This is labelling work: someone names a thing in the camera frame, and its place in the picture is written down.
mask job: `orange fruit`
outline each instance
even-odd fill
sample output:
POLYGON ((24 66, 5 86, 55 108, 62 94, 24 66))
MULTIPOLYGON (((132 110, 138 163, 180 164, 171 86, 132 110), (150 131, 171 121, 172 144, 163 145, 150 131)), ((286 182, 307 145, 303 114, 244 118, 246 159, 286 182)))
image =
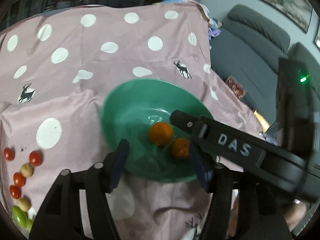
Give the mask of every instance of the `orange fruit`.
POLYGON ((175 139, 170 145, 170 154, 177 159, 186 159, 189 157, 189 140, 185 138, 175 139))
POLYGON ((149 140, 157 146, 169 144, 173 137, 172 127, 165 122, 156 122, 150 127, 149 140))

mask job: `white wall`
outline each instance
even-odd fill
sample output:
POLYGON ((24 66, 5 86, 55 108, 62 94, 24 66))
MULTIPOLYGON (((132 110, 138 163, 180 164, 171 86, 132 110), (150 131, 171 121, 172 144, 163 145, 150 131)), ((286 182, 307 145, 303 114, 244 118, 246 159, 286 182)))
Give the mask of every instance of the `white wall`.
POLYGON ((252 8, 284 29, 291 37, 290 46, 299 41, 313 54, 320 64, 320 50, 314 44, 319 26, 318 16, 314 10, 308 33, 304 33, 295 23, 281 14, 277 9, 261 0, 200 0, 200 3, 206 5, 210 11, 210 16, 218 20, 222 20, 236 4, 243 4, 252 8))

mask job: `cherry tomato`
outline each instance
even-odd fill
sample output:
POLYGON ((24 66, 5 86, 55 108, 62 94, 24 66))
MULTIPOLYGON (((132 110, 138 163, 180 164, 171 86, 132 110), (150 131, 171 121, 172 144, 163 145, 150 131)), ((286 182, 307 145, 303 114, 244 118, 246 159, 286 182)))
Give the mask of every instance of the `cherry tomato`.
POLYGON ((39 166, 42 163, 42 155, 39 151, 33 151, 29 155, 29 162, 33 166, 39 166))
POLYGON ((20 198, 21 197, 21 189, 19 187, 16 187, 14 185, 11 185, 9 187, 9 192, 10 192, 10 195, 13 197, 13 198, 20 198))
POLYGON ((26 183, 26 179, 22 176, 20 172, 16 172, 13 175, 13 182, 16 187, 23 187, 26 183))
POLYGON ((4 157, 7 159, 7 161, 12 161, 14 159, 14 152, 10 148, 5 148, 4 151, 4 157))

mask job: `painting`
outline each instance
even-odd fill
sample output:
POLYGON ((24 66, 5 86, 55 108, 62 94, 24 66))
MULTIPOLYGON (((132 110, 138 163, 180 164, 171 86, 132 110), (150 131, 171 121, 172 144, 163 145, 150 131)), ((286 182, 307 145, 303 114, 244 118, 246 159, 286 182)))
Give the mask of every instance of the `painting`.
POLYGON ((262 0, 278 9, 305 33, 307 33, 312 14, 312 6, 308 0, 262 0))
POLYGON ((315 44, 320 49, 320 22, 319 22, 318 32, 316 34, 315 44))

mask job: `green light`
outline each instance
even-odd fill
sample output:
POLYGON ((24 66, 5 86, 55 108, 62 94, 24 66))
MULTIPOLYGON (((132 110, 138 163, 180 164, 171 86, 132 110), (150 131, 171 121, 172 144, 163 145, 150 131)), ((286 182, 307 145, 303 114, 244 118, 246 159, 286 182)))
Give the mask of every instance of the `green light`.
POLYGON ((307 80, 307 78, 310 77, 310 75, 306 75, 305 77, 300 79, 300 82, 303 83, 307 80))

